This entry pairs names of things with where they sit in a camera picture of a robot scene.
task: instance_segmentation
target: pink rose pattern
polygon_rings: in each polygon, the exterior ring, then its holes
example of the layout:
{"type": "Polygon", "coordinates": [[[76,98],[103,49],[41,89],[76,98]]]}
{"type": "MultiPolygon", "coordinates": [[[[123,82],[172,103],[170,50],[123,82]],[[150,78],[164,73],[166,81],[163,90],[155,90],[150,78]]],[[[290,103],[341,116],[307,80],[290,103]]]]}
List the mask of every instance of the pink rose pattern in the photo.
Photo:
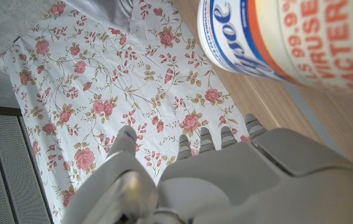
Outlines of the pink rose pattern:
{"type": "Polygon", "coordinates": [[[137,4],[145,6],[132,15],[131,27],[139,29],[126,33],[57,3],[38,32],[21,37],[0,59],[55,223],[123,125],[136,130],[136,158],[155,181],[176,161],[181,133],[194,154],[201,127],[211,130],[217,146],[222,126],[239,141],[249,139],[243,117],[171,3],[137,4]]]}
{"type": "Polygon", "coordinates": [[[86,62],[79,61],[75,64],[74,72],[78,74],[82,74],[85,72],[86,66],[87,66],[86,62]]]}

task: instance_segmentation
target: floral bedsheet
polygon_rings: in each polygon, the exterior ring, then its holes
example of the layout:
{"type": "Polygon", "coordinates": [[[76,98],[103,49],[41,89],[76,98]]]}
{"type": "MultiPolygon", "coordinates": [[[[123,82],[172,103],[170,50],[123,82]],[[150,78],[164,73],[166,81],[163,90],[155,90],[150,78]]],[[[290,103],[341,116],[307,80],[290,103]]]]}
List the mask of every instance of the floral bedsheet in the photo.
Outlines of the floral bedsheet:
{"type": "Polygon", "coordinates": [[[154,181],[175,162],[180,134],[199,148],[207,127],[249,141],[243,116],[170,1],[134,2],[131,32],[104,27],[64,2],[0,58],[10,75],[55,223],[134,127],[136,158],[154,181]]]}

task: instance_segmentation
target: wooden floor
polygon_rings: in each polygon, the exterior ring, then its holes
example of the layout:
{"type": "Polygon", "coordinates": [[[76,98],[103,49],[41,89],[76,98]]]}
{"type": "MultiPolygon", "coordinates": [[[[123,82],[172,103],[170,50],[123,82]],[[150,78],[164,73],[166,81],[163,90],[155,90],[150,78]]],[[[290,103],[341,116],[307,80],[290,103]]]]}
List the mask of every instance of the wooden floor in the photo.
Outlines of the wooden floor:
{"type": "MultiPolygon", "coordinates": [[[[198,40],[199,0],[177,0],[173,3],[198,40]]],[[[290,128],[322,142],[282,84],[226,72],[215,66],[214,69],[242,114],[253,113],[268,129],[290,128]]],[[[299,87],[298,90],[343,153],[353,161],[353,98],[310,88],[299,87]]]]}

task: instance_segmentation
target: radiator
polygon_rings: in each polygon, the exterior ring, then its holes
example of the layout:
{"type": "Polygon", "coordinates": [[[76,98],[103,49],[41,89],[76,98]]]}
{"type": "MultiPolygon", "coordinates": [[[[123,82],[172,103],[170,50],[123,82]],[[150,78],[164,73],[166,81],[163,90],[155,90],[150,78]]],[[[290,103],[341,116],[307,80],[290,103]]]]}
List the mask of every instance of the radiator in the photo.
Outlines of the radiator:
{"type": "Polygon", "coordinates": [[[0,115],[0,223],[52,223],[22,118],[0,115]]]}

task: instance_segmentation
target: robot finger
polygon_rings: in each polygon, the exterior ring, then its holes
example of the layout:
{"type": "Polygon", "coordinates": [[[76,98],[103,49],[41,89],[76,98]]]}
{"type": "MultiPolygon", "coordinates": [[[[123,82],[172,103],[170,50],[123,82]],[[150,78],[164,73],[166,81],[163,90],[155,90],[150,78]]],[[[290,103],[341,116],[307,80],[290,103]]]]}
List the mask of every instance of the robot finger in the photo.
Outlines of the robot finger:
{"type": "Polygon", "coordinates": [[[179,137],[179,152],[177,153],[177,161],[186,159],[192,156],[191,149],[190,149],[190,142],[187,136],[182,134],[179,137]]]}
{"type": "Polygon", "coordinates": [[[136,155],[136,132],[131,126],[125,125],[118,131],[107,157],[118,151],[125,151],[134,156],[136,155]]]}
{"type": "Polygon", "coordinates": [[[207,128],[202,128],[200,133],[201,147],[199,153],[215,150],[212,136],[207,128]]]}
{"type": "Polygon", "coordinates": [[[264,128],[259,120],[252,114],[247,114],[244,116],[244,123],[247,125],[247,130],[251,139],[267,132],[266,128],[264,128]]]}
{"type": "Polygon", "coordinates": [[[232,131],[226,126],[220,130],[220,138],[222,139],[222,149],[237,143],[232,131]]]}

